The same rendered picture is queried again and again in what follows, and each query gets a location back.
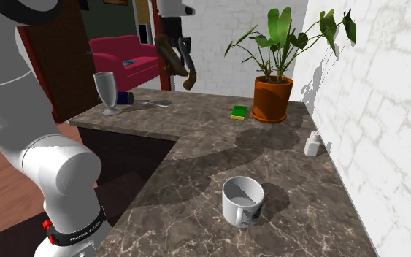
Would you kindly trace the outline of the pink sofa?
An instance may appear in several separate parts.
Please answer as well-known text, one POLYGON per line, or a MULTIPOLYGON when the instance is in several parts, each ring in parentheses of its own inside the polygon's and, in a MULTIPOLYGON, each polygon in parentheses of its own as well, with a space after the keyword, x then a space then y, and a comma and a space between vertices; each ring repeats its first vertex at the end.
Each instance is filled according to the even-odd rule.
POLYGON ((102 37, 89 42, 96 72, 112 72, 118 91, 130 91, 159 76, 155 45, 136 35, 102 37))

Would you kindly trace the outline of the dark blue cup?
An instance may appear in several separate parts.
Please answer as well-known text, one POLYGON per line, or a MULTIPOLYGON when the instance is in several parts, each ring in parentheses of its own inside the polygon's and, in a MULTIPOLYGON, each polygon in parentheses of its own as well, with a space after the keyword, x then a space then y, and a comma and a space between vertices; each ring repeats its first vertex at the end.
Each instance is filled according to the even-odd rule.
POLYGON ((132 105, 134 103, 134 94, 132 92, 118 92, 117 104, 132 105))

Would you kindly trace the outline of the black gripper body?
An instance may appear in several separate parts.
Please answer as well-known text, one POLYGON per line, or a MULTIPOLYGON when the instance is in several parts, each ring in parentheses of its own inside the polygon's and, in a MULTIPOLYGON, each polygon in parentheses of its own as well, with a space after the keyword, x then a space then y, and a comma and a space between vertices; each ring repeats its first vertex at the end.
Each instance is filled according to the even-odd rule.
POLYGON ((179 39, 183 39, 182 19, 180 17, 161 18, 164 34, 171 47, 179 47, 179 39))

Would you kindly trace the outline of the white mug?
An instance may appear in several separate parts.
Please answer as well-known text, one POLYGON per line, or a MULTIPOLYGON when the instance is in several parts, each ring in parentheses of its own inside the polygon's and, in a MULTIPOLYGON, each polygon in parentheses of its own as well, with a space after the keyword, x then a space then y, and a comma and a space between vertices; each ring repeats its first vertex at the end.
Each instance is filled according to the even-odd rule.
POLYGON ((263 203, 264 190, 250 177, 232 177, 223 184, 222 213, 232 226, 249 228, 255 225, 263 203))

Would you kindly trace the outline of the green and yellow sponge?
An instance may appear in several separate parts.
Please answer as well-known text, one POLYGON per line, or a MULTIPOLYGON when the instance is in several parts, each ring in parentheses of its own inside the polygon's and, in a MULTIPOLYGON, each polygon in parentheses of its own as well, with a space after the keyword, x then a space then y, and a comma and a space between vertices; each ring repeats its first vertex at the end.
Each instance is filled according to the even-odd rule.
POLYGON ((247 107, 242 105, 234 105, 231 111, 231 119, 244 120, 247 112, 247 107))

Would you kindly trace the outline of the grey goblet glass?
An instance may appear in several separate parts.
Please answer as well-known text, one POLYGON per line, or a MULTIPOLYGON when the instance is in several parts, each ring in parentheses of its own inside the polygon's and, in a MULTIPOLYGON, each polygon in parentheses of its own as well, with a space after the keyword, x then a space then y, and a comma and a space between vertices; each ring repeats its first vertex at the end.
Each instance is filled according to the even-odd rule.
POLYGON ((118 92, 114 74, 112 72, 97 72, 93 75, 93 79, 99 97, 106 107, 103 114, 111 116, 121 113, 122 110, 116 107, 118 92))

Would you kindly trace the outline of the dark robot stand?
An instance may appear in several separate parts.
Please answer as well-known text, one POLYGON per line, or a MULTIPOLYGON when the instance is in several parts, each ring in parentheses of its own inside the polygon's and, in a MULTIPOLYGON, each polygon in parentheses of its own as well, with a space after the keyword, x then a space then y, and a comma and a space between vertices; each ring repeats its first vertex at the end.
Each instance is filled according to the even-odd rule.
MULTIPOLYGON (((111 180, 98 180, 95 192, 111 226, 117 223, 144 184, 145 181, 136 172, 128 172, 111 180)), ((1 231, 0 257, 34 257, 37 246, 46 237, 46 231, 42 228, 45 220, 47 214, 42 212, 1 231)))

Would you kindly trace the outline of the small white bottle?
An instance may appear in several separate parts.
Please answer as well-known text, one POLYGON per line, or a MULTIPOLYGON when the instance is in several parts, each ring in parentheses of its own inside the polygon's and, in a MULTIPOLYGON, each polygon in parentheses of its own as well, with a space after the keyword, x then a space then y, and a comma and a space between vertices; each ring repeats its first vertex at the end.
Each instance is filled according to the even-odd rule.
POLYGON ((304 154, 306 156, 316 156, 320 147, 320 132, 312 131, 304 146, 304 154))

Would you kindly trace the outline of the red door frame post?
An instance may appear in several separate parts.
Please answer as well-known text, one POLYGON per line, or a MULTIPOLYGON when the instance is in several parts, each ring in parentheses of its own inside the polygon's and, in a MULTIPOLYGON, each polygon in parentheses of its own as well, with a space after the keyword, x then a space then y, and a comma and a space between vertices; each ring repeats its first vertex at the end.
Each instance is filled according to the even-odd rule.
MULTIPOLYGON (((163 26, 161 24, 161 16, 159 15, 157 1, 151 0, 151 6, 152 6, 152 13, 153 13, 153 25, 154 25, 154 31, 155 31, 155 38, 158 38, 163 33, 163 26)), ((161 90, 170 91, 171 90, 171 80, 170 80, 170 76, 168 76, 166 72, 164 71, 166 62, 161 55, 158 55, 158 65, 159 65, 159 72, 160 72, 161 90)))

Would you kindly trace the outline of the brown door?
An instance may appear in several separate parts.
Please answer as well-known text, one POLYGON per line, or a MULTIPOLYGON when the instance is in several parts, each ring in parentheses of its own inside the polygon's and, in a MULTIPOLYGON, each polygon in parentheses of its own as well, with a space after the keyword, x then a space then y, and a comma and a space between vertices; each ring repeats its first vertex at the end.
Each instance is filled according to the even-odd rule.
POLYGON ((79 0, 64 0, 51 23, 19 26, 34 74, 50 100, 56 123, 73 118, 99 104, 79 0))

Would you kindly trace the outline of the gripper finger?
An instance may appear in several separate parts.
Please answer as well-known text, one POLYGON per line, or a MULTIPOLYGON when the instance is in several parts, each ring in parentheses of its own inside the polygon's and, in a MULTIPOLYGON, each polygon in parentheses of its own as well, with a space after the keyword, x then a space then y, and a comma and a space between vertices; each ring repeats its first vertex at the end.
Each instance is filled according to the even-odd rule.
POLYGON ((196 82, 196 69, 191 58, 191 38, 190 37, 180 37, 178 39, 178 45, 180 49, 181 56, 183 57, 186 66, 189 68, 188 79, 183 83, 184 89, 187 91, 191 90, 196 82))
POLYGON ((164 34, 159 34, 155 38, 156 52, 159 54, 165 62, 164 71, 168 76, 188 76, 188 71, 181 64, 178 55, 173 51, 171 45, 169 44, 168 36, 164 34))

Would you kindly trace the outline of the green plant in orange pot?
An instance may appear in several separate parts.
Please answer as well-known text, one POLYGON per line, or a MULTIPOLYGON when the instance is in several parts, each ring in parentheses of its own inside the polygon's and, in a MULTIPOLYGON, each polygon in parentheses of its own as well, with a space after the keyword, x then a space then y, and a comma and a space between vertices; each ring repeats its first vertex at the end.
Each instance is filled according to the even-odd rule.
POLYGON ((334 19, 334 11, 322 11, 315 23, 320 33, 309 37, 307 32, 296 33, 292 27, 292 10, 286 7, 283 11, 274 8, 267 14, 269 35, 251 28, 236 42, 230 42, 227 50, 234 47, 243 48, 240 42, 250 38, 257 44, 258 55, 250 53, 248 58, 254 60, 262 76, 255 78, 253 108, 251 116, 264 123, 279 123, 287 118, 286 110, 293 88, 293 80, 285 76, 294 59, 310 49, 319 39, 324 38, 335 53, 335 36, 339 26, 343 25, 347 38, 356 43, 356 24, 351 18, 351 11, 343 12, 340 22, 334 19))

